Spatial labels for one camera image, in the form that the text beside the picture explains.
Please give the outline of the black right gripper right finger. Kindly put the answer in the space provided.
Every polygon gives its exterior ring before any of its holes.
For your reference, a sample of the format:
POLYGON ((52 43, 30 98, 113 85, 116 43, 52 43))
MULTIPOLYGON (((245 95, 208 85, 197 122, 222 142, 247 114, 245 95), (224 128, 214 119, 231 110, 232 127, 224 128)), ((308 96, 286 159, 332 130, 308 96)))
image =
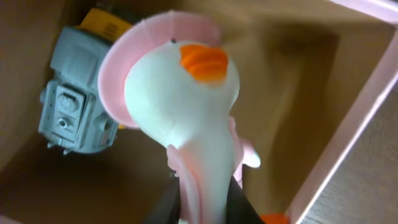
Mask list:
POLYGON ((231 178, 228 189, 226 223, 264 224, 234 177, 231 178))

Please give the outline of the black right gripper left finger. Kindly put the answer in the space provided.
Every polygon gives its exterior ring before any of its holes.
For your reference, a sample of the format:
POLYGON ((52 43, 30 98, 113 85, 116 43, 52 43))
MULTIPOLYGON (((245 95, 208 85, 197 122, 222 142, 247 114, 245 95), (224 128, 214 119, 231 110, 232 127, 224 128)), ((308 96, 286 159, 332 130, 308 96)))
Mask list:
POLYGON ((143 224, 177 224, 180 220, 180 184, 172 177, 165 192, 142 221, 143 224))

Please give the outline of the grey and yellow toy truck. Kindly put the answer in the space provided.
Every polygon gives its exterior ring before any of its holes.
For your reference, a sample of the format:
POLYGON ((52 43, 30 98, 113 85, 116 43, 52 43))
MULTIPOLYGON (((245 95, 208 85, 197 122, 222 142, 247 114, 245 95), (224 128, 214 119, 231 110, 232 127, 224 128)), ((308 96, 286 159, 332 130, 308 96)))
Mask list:
POLYGON ((113 42, 131 27, 121 16, 94 7, 80 24, 61 30, 50 61, 54 76, 40 94, 38 132, 48 148, 93 154, 113 145, 119 124, 101 103, 98 72, 113 42))

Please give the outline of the white duck toy pink hat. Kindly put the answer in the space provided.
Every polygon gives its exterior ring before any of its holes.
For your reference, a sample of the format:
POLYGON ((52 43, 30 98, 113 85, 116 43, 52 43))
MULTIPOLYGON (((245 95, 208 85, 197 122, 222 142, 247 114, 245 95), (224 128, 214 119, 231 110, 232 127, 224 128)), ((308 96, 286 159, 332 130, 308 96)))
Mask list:
MULTIPOLYGON (((165 148, 179 178, 178 223, 226 223, 231 178, 242 188, 242 167, 261 164, 230 115, 239 72, 220 42, 210 18, 163 12, 120 36, 99 69, 106 112, 165 148)), ((289 222, 280 213, 258 215, 264 223, 289 222)))

